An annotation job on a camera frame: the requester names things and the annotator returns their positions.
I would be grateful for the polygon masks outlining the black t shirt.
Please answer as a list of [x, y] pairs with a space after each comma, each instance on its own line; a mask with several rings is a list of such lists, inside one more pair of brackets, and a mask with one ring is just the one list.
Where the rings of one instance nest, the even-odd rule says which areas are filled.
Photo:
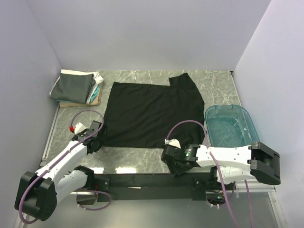
[[163, 148], [166, 137], [181, 146], [201, 144], [204, 101], [188, 73], [169, 85], [114, 82], [104, 114], [104, 146]]

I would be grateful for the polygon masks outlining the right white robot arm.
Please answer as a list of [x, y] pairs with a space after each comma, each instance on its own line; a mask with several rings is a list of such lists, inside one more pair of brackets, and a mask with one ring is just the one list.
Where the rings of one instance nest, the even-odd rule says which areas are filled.
[[209, 186], [215, 190], [236, 181], [257, 180], [279, 185], [280, 155], [261, 142], [241, 147], [207, 147], [189, 144], [181, 148], [178, 140], [166, 141], [161, 160], [172, 175], [182, 175], [193, 168], [215, 167]]

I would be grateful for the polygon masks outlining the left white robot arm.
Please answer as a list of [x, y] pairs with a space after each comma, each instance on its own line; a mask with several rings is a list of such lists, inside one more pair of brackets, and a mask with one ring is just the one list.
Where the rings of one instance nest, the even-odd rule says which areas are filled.
[[78, 131], [71, 126], [70, 130], [74, 136], [59, 155], [36, 172], [22, 175], [14, 205], [20, 215], [45, 221], [57, 204], [73, 191], [95, 190], [94, 171], [76, 163], [101, 148], [103, 123], [93, 121], [89, 128]]

